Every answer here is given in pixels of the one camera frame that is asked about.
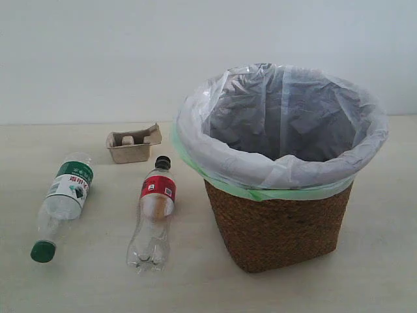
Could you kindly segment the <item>brown paper pulp tray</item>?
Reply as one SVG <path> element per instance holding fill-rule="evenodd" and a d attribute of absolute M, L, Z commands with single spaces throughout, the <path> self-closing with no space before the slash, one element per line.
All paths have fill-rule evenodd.
<path fill-rule="evenodd" d="M 110 132 L 106 147 L 116 164 L 146 162 L 151 156 L 151 147 L 162 142 L 162 133 L 157 123 L 142 130 Z"/>

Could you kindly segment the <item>red label clear bottle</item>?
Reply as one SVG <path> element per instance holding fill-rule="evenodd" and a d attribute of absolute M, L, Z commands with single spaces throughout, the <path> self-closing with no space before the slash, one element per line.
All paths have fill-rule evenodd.
<path fill-rule="evenodd" d="M 177 186 L 171 160 L 159 156 L 141 186 L 137 224 L 126 252 L 126 264 L 137 272 L 161 271 L 169 256 L 169 226 Z"/>

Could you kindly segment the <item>green label water bottle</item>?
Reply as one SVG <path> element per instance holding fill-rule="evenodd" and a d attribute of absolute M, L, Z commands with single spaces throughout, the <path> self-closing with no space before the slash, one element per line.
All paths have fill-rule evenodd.
<path fill-rule="evenodd" d="M 94 177 L 87 153 L 69 154 L 59 166 L 38 212 L 38 237 L 30 257 L 50 262 L 57 250 L 57 234 L 63 225 L 80 217 Z"/>

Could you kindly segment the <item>white plastic bin liner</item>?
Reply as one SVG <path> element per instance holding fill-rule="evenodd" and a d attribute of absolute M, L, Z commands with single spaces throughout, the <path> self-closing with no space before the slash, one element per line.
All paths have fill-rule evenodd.
<path fill-rule="evenodd" d="M 221 191 L 254 201 L 339 194 L 387 137 L 388 118 L 365 89 L 272 63 L 207 79 L 173 123 L 185 163 Z"/>

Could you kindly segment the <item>woven brown waste basket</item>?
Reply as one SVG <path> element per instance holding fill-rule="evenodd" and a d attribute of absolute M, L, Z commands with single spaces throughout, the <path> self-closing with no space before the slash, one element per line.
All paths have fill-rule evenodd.
<path fill-rule="evenodd" d="M 294 265 L 333 252 L 351 188 L 322 200 L 253 201 L 205 183 L 218 229 L 247 273 Z"/>

